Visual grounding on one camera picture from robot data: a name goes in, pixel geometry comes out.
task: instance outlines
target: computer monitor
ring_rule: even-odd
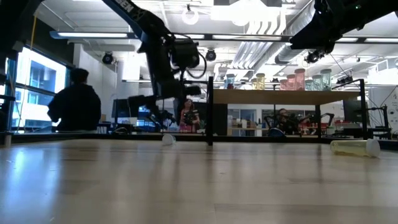
[[[348,122],[361,123],[362,122],[362,106],[360,100],[343,100],[344,120]],[[369,124],[369,113],[366,111],[366,120]]]
[[[116,109],[118,118],[137,118],[138,108],[137,105],[130,105],[128,99],[113,100],[112,118],[116,115]]]

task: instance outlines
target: wooden table surface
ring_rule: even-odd
[[[0,149],[4,224],[396,224],[398,155],[75,140]]]
[[[356,99],[358,91],[214,90],[214,103],[260,105],[324,105]]]

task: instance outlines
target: white cup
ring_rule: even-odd
[[[171,134],[163,135],[162,142],[164,146],[171,146],[175,143],[175,137]]]

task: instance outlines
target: woman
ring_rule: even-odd
[[[192,100],[186,99],[184,102],[184,108],[181,110],[180,114],[180,132],[196,133],[196,125],[199,124],[200,119],[198,113],[195,112],[194,109],[195,107]]]

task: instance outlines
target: yellow tube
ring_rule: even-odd
[[[37,16],[35,15],[33,18],[32,37],[30,38],[30,50],[33,49],[33,41],[35,39],[35,31],[36,31],[36,21],[37,21]]]

